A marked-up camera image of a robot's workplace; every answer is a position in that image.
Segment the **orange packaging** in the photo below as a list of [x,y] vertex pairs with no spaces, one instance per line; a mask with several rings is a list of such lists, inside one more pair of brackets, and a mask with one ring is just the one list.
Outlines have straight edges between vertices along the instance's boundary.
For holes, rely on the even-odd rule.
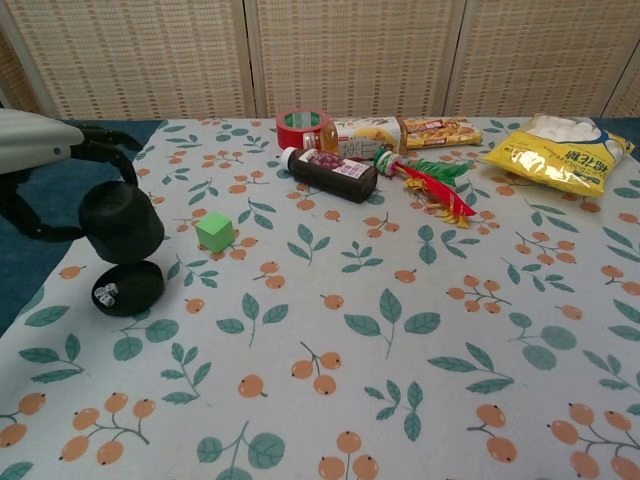
[[407,148],[477,145],[482,132],[465,117],[404,117]]

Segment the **dark bottle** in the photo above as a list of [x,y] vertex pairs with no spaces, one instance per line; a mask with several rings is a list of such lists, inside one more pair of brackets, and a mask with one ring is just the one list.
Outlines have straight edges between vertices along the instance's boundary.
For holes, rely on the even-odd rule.
[[373,166],[315,148],[285,148],[281,161],[296,180],[357,203],[365,201],[378,182]]

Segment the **green feather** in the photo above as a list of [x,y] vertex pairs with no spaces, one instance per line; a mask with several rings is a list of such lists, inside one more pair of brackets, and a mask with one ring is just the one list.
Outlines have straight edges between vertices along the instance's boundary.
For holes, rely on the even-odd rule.
[[470,163],[467,162],[460,165],[452,165],[445,162],[428,162],[426,160],[418,160],[410,162],[408,166],[420,172],[424,172],[427,175],[431,175],[442,183],[455,186],[455,178],[466,173],[466,171],[469,170]]

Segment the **woven screen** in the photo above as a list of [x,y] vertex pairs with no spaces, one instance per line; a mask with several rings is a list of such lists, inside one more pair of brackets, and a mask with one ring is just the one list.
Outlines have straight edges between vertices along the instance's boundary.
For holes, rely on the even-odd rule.
[[638,0],[468,0],[445,112],[599,116],[639,35]]
[[0,92],[9,102],[5,107],[39,113],[38,102],[22,66],[0,29]]
[[640,45],[604,112],[607,117],[640,117]]
[[253,113],[240,0],[6,1],[62,118]]
[[257,5],[265,114],[304,105],[334,116],[442,113],[464,2],[248,4]]

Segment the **marshmallow bag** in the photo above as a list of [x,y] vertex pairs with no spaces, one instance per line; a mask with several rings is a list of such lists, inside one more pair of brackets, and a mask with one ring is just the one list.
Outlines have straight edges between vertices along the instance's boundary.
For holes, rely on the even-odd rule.
[[611,171],[634,148],[591,123],[536,115],[485,160],[565,192],[598,197]]

